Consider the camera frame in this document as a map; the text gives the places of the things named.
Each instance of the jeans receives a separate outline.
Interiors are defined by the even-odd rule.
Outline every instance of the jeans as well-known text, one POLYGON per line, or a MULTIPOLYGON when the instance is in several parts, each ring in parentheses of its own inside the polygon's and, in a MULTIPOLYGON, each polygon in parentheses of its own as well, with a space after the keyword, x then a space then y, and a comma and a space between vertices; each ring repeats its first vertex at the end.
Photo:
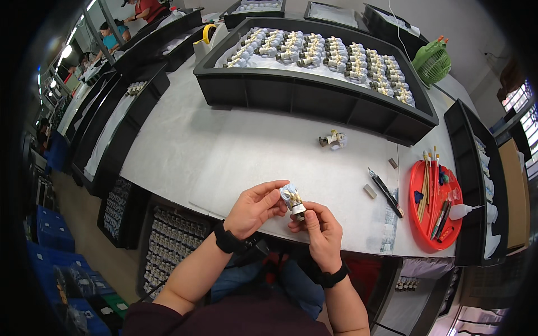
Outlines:
MULTIPOLYGON (((235 255, 232 257, 228 266, 233 264, 235 257, 235 255)), ((223 270, 215 284, 211 287, 211 302, 217 302, 235 289, 251 282, 261 271, 262 267, 262 262, 258 261, 243 267, 233 267, 223 270)), ((265 282, 263 285, 270 286, 282 294, 287 293, 292 301, 306 311, 312 319, 316 320, 323 309, 323 302, 325 301, 323 288, 315 284, 302 271, 295 260, 288 259, 285 261, 279 276, 284 288, 277 282, 272 286, 265 282)))

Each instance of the floor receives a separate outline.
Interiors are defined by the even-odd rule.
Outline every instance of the floor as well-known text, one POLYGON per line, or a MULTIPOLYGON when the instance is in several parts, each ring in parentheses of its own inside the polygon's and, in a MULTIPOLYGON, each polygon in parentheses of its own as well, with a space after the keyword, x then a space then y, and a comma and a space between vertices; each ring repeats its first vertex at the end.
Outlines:
MULTIPOLYGON (((75 239, 75 251, 82 254, 90 267, 101 273, 127 303, 138 301, 135 279, 140 250, 116 248, 97 227, 100 198, 77 186, 69 175, 53 170, 51 178, 60 212, 75 239)), ((317 320, 325 323, 332 334, 325 304, 317 320)))

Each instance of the figurine with blue hair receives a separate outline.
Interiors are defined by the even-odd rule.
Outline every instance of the figurine with blue hair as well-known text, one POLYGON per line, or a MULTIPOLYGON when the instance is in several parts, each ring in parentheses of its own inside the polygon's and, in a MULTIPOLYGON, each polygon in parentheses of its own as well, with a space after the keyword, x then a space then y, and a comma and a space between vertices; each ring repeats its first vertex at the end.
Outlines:
POLYGON ((305 219, 306 208, 302 204, 301 196, 299 196, 297 187, 293 183, 280 188, 280 197, 282 197, 288 209, 292 211, 292 215, 295 215, 295 221, 299 222, 305 219))

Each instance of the woman in red shirt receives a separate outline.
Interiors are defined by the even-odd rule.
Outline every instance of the woman in red shirt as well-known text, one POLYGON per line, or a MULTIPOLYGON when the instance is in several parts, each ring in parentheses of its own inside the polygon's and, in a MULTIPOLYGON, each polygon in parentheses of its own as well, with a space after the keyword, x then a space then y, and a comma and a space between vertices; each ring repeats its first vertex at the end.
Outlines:
POLYGON ((170 14, 166 7, 161 5, 157 0, 124 0, 123 6, 126 3, 134 5, 134 16, 123 20, 123 22, 134 21, 136 19, 144 19, 148 24, 170 14))

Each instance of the maroon shirt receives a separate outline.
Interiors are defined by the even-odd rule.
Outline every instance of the maroon shirt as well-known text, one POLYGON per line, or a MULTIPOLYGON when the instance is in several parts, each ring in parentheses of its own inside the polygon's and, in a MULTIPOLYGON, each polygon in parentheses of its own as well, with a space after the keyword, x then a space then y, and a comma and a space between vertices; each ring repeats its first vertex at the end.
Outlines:
POLYGON ((228 296, 184 316, 160 304, 134 303, 127 310, 122 335, 328 336, 330 333, 324 323, 312 320, 286 297, 264 290, 228 296))

